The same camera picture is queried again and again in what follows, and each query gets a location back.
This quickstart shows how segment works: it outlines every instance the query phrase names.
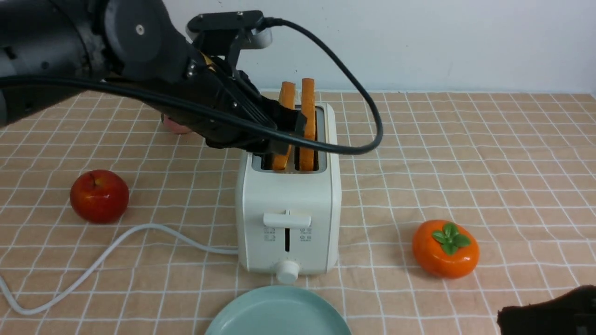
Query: orange persimmon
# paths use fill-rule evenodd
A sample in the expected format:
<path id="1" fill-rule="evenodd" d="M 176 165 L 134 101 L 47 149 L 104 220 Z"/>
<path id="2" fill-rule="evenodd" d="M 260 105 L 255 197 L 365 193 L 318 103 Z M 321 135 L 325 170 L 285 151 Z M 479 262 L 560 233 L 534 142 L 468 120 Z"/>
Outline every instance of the orange persimmon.
<path id="1" fill-rule="evenodd" d="M 447 220 L 423 222 L 412 240 L 414 258 L 437 277 L 457 279 L 474 271 L 480 259 L 478 242 L 467 230 Z"/>

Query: white toaster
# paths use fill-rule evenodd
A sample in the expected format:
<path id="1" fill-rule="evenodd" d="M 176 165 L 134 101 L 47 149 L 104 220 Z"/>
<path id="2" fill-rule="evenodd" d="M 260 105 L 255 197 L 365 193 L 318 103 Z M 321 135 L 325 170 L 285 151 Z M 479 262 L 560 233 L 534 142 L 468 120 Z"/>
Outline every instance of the white toaster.
<path id="1" fill-rule="evenodd" d="M 316 138 L 337 144 L 335 112 L 316 106 Z M 337 263 L 342 183 L 339 157 L 315 152 L 315 170 L 299 171 L 292 149 L 284 171 L 243 153 L 236 184 L 238 258 L 249 272 L 276 274 L 283 284 L 324 274 Z"/>

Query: apple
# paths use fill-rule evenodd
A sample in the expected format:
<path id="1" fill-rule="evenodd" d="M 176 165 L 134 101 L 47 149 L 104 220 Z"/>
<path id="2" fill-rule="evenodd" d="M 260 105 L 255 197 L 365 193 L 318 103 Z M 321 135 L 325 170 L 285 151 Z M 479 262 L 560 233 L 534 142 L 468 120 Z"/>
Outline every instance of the apple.
<path id="1" fill-rule="evenodd" d="M 117 221 L 128 208 L 128 201 L 128 186 L 112 171 L 85 172 L 70 188 L 70 205 L 74 212 L 94 224 Z"/>

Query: white power cord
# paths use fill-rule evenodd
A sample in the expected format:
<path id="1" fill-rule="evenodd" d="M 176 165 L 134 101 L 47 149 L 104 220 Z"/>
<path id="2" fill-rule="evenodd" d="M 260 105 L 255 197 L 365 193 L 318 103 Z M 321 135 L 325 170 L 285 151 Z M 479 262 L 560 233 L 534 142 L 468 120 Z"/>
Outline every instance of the white power cord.
<path id="1" fill-rule="evenodd" d="M 4 297 L 8 301 L 8 304 L 10 305 L 10 307 L 16 313 L 19 313 L 21 315 L 33 315 L 33 314 L 37 314 L 37 313 L 43 312 L 46 309 L 49 309 L 50 307 L 56 305 L 59 301 L 61 301 L 62 299 L 64 299 L 66 296 L 68 296 L 72 291 L 76 290 L 77 287 L 79 287 L 87 278 L 89 278 L 89 276 L 91 275 L 91 273 L 97 269 L 97 267 L 107 258 L 107 256 L 109 256 L 109 254 L 126 237 L 129 237 L 133 233 L 135 233 L 135 232 L 137 232 L 139 230 L 144 230 L 144 229 L 157 229 L 157 230 L 164 231 L 164 232 L 166 232 L 166 233 L 168 233 L 168 234 L 170 234 L 170 235 L 172 235 L 172 236 L 174 236 L 176 238 L 179 238 L 179 239 L 185 241 L 186 243 L 190 244 L 191 246 L 196 247 L 196 248 L 201 249 L 201 250 L 206 251 L 206 252 L 220 253 L 220 254 L 224 254 L 224 255 L 237 255 L 238 254 L 238 249 L 221 249 L 221 248 L 215 248 L 215 247 L 210 247 L 210 246 L 204 246 L 204 245 L 202 245 L 200 243 L 197 243 L 197 242 L 191 240 L 190 238 L 188 238 L 188 237 L 180 234 L 179 232 L 177 232 L 177 231 L 175 231 L 173 229 L 170 229 L 170 228 L 168 228 L 166 226 L 163 226 L 163 225 L 158 225 L 158 224 L 144 224 L 144 225 L 139 225 L 139 226 L 136 226 L 134 228 L 131 228 L 131 229 L 127 230 L 124 234 L 122 234 L 120 237 L 118 237 L 116 239 L 116 241 L 114 241 L 114 243 L 112 243 L 111 246 L 109 246 L 104 251 L 104 253 L 101 254 L 101 256 L 95 261 L 95 263 L 93 263 L 93 265 L 91 265 L 89 267 L 89 269 L 87 269 L 87 271 L 85 271 L 85 273 L 79 277 L 79 279 L 77 279 L 64 292 L 60 293 L 57 297 L 53 298 L 48 303 L 45 303 L 45 304 L 41 305 L 40 307 L 33 308 L 33 309 L 24 309 L 23 307 L 21 307 L 18 304 L 18 302 L 15 300 L 13 294 L 10 292 L 10 289 L 6 285 L 6 282 L 4 281 L 4 278 L 2 278 L 2 276 L 0 276 L 0 289 L 2 290 L 2 294 L 4 294 Z"/>

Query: plate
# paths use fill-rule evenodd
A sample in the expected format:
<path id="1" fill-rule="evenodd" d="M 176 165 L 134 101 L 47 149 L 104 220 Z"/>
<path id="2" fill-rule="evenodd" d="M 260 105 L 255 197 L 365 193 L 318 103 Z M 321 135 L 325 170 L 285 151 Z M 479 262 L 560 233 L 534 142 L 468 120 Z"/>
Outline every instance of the plate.
<path id="1" fill-rule="evenodd" d="M 351 335 L 331 304 L 295 286 L 265 286 L 234 299 L 205 335 Z"/>

